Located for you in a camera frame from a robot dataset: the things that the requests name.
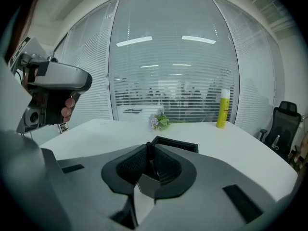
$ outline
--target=window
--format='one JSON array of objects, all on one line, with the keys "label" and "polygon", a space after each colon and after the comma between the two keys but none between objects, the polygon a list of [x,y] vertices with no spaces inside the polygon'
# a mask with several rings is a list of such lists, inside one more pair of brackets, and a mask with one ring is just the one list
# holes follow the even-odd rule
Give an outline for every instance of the window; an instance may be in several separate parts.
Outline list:
[{"label": "window", "polygon": [[173,122],[217,121],[229,89],[234,122],[238,63],[212,0],[120,0],[109,69],[114,119],[147,120],[163,108]]},{"label": "window", "polygon": [[266,39],[269,44],[270,54],[273,61],[274,67],[274,75],[275,75],[275,99],[274,99],[274,107],[278,107],[281,101],[284,101],[284,69],[282,56],[280,53],[280,49],[278,43],[275,39],[264,30],[266,35]]},{"label": "window", "polygon": [[116,0],[88,14],[68,33],[63,63],[80,67],[92,76],[91,88],[80,96],[69,122],[70,128],[86,121],[111,118],[108,101],[108,35]]},{"label": "window", "polygon": [[260,129],[267,128],[274,104],[273,61],[265,30],[234,4],[215,1],[230,25],[238,53],[241,85],[235,124],[258,136]]}]

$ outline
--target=office chair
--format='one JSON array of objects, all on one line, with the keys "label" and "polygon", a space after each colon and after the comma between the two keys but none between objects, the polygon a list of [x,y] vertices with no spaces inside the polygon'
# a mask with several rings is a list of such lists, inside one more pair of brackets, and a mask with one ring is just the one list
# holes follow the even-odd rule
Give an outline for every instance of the office chair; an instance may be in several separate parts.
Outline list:
[{"label": "office chair", "polygon": [[[282,101],[279,107],[274,108],[273,124],[264,144],[277,153],[283,160],[288,162],[288,155],[291,151],[291,145],[302,116],[297,112],[295,103]],[[261,138],[268,132],[261,129]],[[274,140],[280,135],[277,148],[272,148]]]}]

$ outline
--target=finger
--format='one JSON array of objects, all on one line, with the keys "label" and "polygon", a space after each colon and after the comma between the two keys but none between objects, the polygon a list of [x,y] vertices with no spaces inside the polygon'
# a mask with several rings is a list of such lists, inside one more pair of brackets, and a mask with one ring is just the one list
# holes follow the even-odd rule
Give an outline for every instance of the finger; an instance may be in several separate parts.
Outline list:
[{"label": "finger", "polygon": [[70,116],[72,114],[72,110],[70,108],[64,107],[61,110],[61,114],[63,117]]},{"label": "finger", "polygon": [[70,120],[70,118],[71,118],[71,117],[69,117],[69,116],[64,117],[64,118],[63,118],[63,122],[68,122],[68,121]]},{"label": "finger", "polygon": [[75,100],[73,98],[69,98],[65,101],[65,105],[67,108],[72,108],[75,105]]}]

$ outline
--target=white table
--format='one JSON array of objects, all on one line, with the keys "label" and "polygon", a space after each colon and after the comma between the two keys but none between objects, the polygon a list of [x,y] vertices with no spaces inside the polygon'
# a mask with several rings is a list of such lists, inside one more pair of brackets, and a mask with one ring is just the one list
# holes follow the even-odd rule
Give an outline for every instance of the white table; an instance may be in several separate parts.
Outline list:
[{"label": "white table", "polygon": [[68,159],[119,150],[152,141],[155,136],[196,143],[199,154],[220,159],[262,186],[275,199],[291,193],[297,173],[256,138],[227,122],[175,123],[164,131],[151,131],[146,122],[94,119],[41,145],[56,158]]}]

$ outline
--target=yellow bottle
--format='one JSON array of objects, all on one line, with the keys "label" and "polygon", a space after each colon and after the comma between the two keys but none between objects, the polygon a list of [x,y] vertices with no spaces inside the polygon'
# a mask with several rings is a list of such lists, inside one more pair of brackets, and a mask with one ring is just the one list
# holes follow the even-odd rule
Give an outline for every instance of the yellow bottle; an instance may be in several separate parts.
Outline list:
[{"label": "yellow bottle", "polygon": [[228,110],[230,103],[230,90],[222,89],[220,98],[220,109],[216,127],[224,128],[227,121]]}]

